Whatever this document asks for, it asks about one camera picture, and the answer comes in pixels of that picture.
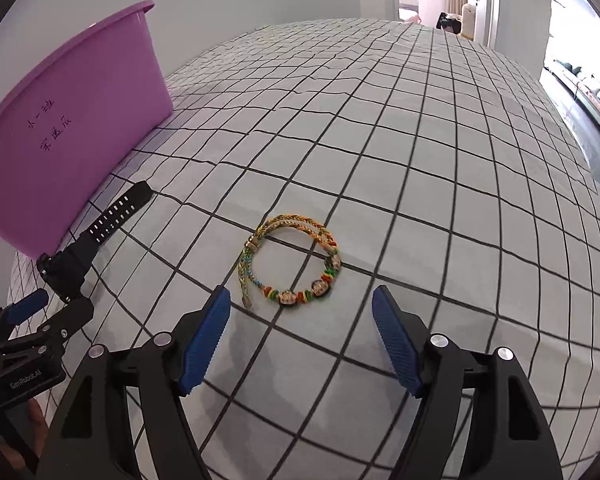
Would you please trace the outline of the person's left hand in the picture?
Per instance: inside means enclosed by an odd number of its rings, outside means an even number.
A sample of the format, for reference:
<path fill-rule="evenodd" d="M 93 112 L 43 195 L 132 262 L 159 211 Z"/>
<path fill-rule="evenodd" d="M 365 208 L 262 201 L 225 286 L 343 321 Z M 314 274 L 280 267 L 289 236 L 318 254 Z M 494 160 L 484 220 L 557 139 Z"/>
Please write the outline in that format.
<path fill-rule="evenodd" d="M 39 460 L 48 436 L 41 405 L 33 398 L 8 410 L 5 416 L 23 446 L 18 450 L 0 434 L 0 479 L 34 479 L 26 458 L 35 456 Z"/>

